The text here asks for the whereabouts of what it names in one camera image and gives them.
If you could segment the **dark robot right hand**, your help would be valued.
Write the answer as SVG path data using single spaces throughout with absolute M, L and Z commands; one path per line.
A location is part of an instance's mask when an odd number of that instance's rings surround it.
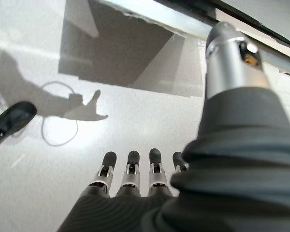
M 61 232 L 290 232 L 290 122 L 272 91 L 258 48 L 227 22 L 205 47 L 207 72 L 196 140 L 173 154 L 167 182 L 150 150 L 147 197 L 139 192 L 139 154 L 109 196 L 116 163 L 106 153 Z

